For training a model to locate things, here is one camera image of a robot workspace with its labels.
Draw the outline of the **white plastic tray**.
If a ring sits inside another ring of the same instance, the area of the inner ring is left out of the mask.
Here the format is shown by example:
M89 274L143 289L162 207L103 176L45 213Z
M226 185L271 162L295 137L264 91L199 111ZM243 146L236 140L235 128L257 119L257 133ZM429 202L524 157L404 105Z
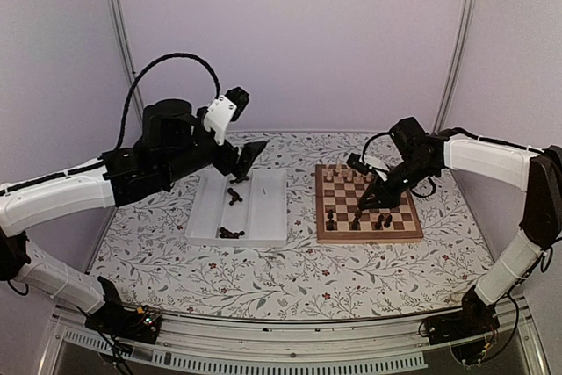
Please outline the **white plastic tray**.
M287 172L253 169L233 184L214 169L201 174L185 230L189 244L282 247L288 236Z

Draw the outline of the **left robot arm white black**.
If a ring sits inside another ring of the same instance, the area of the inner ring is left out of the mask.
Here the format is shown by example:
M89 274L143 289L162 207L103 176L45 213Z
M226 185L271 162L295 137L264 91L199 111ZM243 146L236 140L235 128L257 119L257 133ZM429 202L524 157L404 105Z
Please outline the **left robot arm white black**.
M161 100L143 111L141 137L74 168L1 186L1 279L33 285L78 306L111 334L130 328L113 282L83 274L28 240L25 232L44 222L90 209L136 203L209 165L241 181L266 144L236 148L227 127L249 102L235 88L194 111L182 99Z

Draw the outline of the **dark chess piece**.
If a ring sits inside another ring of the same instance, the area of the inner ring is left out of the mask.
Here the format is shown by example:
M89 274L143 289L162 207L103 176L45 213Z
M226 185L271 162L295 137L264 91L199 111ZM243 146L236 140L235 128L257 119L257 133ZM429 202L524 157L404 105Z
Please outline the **dark chess piece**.
M391 214L387 214L383 226L385 228L389 228L391 226L392 221L393 221L393 216Z
M333 230L335 230L334 211L333 211L333 210L329 210L329 211L328 211L328 214L327 214L327 217L328 217L328 221L327 221L327 223L326 223L326 229L327 229L328 231L333 231Z
M351 230L358 230L360 228L361 217L362 217L362 212L360 210L357 210L354 214L354 219L350 225Z

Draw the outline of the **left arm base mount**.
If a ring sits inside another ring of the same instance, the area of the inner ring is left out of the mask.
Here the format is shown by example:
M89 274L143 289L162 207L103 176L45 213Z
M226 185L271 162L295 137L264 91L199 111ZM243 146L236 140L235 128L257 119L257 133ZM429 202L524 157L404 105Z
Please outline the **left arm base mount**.
M93 314L87 314L85 327L102 334L155 344L160 334L162 313L140 306L134 310L106 303Z

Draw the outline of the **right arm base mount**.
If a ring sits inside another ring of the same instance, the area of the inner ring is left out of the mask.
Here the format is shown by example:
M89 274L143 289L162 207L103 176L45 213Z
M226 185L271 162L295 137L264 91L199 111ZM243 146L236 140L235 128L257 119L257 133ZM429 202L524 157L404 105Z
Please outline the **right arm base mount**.
M464 311L429 316L421 323L430 345L448 343L452 356L465 366L481 364L497 340L499 319L495 312L473 319Z

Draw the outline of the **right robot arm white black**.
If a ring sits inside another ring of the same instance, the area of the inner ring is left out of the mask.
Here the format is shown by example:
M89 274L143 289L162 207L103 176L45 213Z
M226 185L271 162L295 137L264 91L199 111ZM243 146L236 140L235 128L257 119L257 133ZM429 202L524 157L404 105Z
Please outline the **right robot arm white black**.
M526 280L561 235L561 147L520 145L462 127L429 133L414 117L385 131L400 162L387 167L365 150L348 165L372 177L359 199L362 210L391 208L419 182L454 172L481 228L498 228L494 263L463 297L454 329L472 336L486 325L487 309Z

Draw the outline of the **dark chess rook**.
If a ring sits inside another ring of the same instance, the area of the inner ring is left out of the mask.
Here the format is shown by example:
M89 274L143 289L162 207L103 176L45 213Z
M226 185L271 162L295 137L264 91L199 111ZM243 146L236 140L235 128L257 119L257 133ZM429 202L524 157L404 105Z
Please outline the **dark chess rook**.
M375 230L380 230L383 226L383 222L384 222L385 216L383 214L380 214L377 218L377 221L374 223L374 229Z

